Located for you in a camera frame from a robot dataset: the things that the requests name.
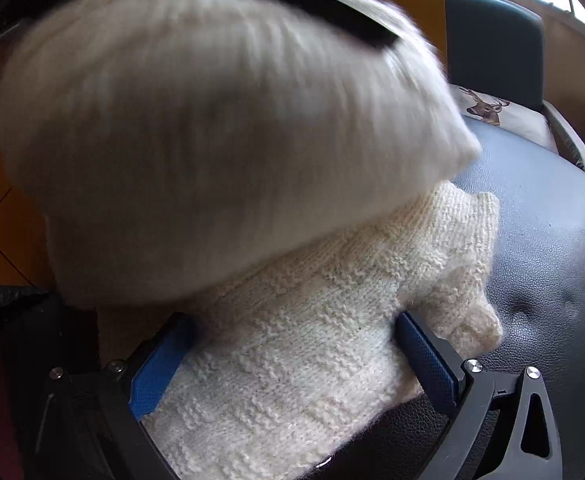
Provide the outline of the cream knitted sweater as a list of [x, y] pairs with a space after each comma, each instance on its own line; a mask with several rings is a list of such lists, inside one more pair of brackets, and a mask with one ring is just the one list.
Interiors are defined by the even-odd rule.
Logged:
[[81, 307], [201, 327], [144, 419], [182, 479], [294, 479], [417, 379], [415, 307], [465, 358], [495, 349], [499, 203], [433, 47], [393, 3], [340, 0], [375, 49], [275, 0], [73, 0], [18, 42], [0, 153]]

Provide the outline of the grey yellow blue sofa chair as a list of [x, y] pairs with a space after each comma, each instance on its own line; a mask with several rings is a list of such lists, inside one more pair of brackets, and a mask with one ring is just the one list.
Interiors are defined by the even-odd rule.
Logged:
[[585, 143], [544, 99], [542, 19], [506, 0], [387, 0], [439, 52], [449, 84], [515, 102], [545, 116], [558, 153], [585, 172]]

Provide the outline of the deer print pillow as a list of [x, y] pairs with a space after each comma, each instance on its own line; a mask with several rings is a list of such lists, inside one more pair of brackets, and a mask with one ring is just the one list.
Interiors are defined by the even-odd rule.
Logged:
[[515, 102], [475, 92], [457, 84], [450, 84], [449, 88], [463, 116], [502, 128], [542, 148], [558, 153], [555, 137], [547, 119], [541, 113]]

